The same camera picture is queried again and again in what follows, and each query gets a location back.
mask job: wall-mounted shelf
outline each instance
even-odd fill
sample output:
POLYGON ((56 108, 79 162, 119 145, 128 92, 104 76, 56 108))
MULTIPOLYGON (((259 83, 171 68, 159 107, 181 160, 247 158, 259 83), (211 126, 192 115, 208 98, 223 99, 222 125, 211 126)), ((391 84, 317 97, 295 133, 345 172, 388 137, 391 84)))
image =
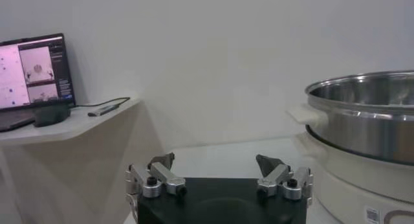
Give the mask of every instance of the wall-mounted shelf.
POLYGON ((0 146, 68 140, 89 131, 138 103, 139 99, 133 98, 118 109, 100 117, 87 116, 88 112, 96 110, 97 107, 76 107, 72 109, 71 116, 61 123, 42 128, 36 128, 31 124, 14 131, 0 133, 0 146))

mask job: metal joint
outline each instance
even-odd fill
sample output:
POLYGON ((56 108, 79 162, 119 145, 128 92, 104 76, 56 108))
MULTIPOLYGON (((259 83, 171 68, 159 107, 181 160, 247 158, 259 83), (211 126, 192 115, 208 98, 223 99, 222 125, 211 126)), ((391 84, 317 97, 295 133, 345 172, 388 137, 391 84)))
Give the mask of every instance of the metal joint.
POLYGON ((266 177, 257 180, 257 191, 266 197, 274 196, 278 192, 278 186, 289 179, 291 175, 292 173, 289 172, 287 165, 279 164, 266 177))
POLYGON ((155 198, 161 195, 161 182, 152 177, 145 168, 129 165, 125 171, 126 200, 131 207, 135 222, 138 223, 136 213, 139 196, 155 198))
POLYGON ((312 204, 313 174, 311 169, 300 167, 288 181, 283 183, 283 196, 289 200, 306 198, 312 204))
POLYGON ((149 172, 152 176, 160 179, 161 182, 166 185, 167 193, 179 197, 182 197, 187 193, 186 180, 182 177, 177 177, 160 162, 152 163, 149 172))

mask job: metal pot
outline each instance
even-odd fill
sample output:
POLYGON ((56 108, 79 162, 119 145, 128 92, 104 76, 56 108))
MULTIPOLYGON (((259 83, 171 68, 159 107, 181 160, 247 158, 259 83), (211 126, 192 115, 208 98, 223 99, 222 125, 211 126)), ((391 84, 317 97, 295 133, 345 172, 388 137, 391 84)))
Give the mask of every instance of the metal pot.
POLYGON ((318 140, 357 155, 414 165, 414 71, 317 82, 290 114, 318 140))

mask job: laptop screen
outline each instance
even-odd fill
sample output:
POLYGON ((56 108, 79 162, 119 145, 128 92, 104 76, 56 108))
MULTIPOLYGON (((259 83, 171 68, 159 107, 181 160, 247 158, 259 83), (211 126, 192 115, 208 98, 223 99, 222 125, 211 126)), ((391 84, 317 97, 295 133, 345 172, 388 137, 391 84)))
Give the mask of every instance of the laptop screen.
POLYGON ((74 104, 63 34, 0 44, 0 109, 74 104))

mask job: pot handle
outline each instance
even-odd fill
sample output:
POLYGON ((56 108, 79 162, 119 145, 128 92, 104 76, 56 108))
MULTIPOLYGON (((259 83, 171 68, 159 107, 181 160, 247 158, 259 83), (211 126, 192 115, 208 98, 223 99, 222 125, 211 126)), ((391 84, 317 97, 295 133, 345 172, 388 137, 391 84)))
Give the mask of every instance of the pot handle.
POLYGON ((328 124, 328 115, 308 104, 301 104, 287 110, 287 113, 299 124, 310 126, 325 126, 328 124))

